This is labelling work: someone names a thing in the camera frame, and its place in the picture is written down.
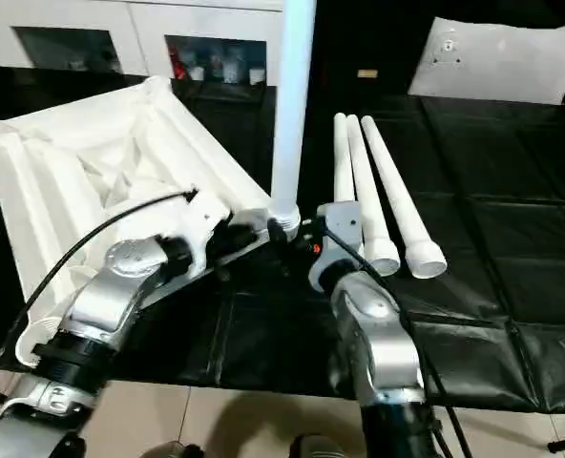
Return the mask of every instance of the cabinet door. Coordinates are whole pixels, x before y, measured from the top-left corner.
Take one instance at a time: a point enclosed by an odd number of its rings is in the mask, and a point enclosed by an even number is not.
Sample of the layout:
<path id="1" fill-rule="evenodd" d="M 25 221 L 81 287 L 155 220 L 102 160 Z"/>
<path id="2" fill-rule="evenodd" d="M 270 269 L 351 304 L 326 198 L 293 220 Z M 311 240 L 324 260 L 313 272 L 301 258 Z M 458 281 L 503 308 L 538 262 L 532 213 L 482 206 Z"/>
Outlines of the cabinet door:
<path id="1" fill-rule="evenodd" d="M 276 86 L 282 14 L 131 5 L 149 74 Z"/>
<path id="2" fill-rule="evenodd" d="M 0 65 L 146 74 L 128 6 L 0 0 Z"/>

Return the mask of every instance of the floor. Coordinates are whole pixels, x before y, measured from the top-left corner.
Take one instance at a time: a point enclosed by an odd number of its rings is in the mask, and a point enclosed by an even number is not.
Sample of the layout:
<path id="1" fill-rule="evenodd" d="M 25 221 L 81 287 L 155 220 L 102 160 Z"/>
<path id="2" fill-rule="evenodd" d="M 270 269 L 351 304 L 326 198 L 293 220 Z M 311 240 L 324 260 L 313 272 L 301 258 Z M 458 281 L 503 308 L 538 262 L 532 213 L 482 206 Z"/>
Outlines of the floor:
<path id="1" fill-rule="evenodd" d="M 0 391 L 9 392 L 14 380 L 1 373 Z M 545 444 L 565 438 L 565 415 L 457 412 L 475 458 L 553 456 Z M 445 410 L 437 407 L 436 414 L 452 453 L 461 457 Z M 129 382 L 110 384 L 84 437 L 88 458 L 139 458 L 175 440 L 217 458 L 284 458 L 293 439 L 306 432 L 335 438 L 353 458 L 365 456 L 359 408 L 351 401 Z"/>

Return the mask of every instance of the black tablecloth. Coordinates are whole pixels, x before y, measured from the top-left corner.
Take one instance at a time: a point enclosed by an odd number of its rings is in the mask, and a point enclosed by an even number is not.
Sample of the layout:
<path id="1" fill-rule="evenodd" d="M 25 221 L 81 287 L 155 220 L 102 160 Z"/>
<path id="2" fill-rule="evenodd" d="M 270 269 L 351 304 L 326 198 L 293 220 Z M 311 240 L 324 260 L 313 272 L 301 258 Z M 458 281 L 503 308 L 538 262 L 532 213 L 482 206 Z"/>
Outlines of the black tablecloth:
<path id="1" fill-rule="evenodd" d="M 0 69 L 0 118 L 140 78 Z M 177 96 L 269 189 L 272 89 L 175 83 Z M 333 115 L 370 114 L 386 138 L 449 271 L 389 281 L 457 406 L 565 412 L 565 107 L 354 94 L 310 100 L 299 203 L 332 199 Z M 391 236 L 403 247 L 383 199 Z M 352 396 L 334 392 L 327 301 L 288 277 L 264 246 L 148 309 L 117 378 Z M 0 342 L 22 301 L 0 213 Z"/>

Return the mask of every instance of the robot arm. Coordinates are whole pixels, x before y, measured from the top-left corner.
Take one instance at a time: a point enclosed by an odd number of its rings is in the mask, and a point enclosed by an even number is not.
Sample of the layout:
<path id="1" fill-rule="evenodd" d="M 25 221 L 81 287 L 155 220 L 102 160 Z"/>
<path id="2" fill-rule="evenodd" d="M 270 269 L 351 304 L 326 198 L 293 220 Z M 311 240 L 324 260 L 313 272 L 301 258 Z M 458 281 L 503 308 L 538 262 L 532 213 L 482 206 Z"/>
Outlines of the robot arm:
<path id="1" fill-rule="evenodd" d="M 317 227 L 326 227 L 351 248 L 361 245 L 361 212 L 354 201 L 322 205 Z M 308 275 L 329 297 L 340 334 L 331 364 L 334 385 L 352 380 L 362 410 L 367 456 L 436 457 L 435 419 L 426 403 L 416 345 L 399 305 L 330 237 Z"/>
<path id="2" fill-rule="evenodd" d="M 95 409 L 112 362 L 143 305 L 172 277 L 206 268 L 206 245 L 229 210 L 213 195 L 188 199 L 167 237 L 125 240 L 78 291 L 53 339 L 38 344 L 37 367 L 23 375 L 0 409 L 0 458 L 82 457 L 77 434 Z"/>

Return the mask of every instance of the white pipe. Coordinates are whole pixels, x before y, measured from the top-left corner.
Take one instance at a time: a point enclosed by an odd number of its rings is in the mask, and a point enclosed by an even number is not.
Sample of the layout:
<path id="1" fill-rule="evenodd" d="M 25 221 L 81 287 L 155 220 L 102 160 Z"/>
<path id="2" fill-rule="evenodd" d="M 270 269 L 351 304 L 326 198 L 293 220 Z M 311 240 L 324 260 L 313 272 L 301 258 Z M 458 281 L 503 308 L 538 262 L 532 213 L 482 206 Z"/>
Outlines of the white pipe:
<path id="1" fill-rule="evenodd" d="M 300 225 L 297 195 L 316 6 L 316 0 L 286 0 L 283 10 L 270 213 L 292 237 Z"/>
<path id="2" fill-rule="evenodd" d="M 431 240 L 373 118 L 365 116 L 361 122 L 380 178 L 387 191 L 390 207 L 406 244 L 406 261 L 409 270 L 417 279 L 437 277 L 448 267 L 444 253 L 439 245 Z"/>
<path id="3" fill-rule="evenodd" d="M 355 189 L 363 218 L 366 258 L 380 275 L 392 275 L 399 269 L 399 253 L 388 236 L 387 222 L 380 206 L 376 183 L 369 166 L 359 119 L 352 114 L 346 119 L 346 123 Z"/>
<path id="4" fill-rule="evenodd" d="M 346 115 L 338 113 L 333 118 L 333 153 L 335 158 L 333 175 L 333 200 L 344 202 L 355 199 L 355 185 L 352 181 L 350 145 Z"/>

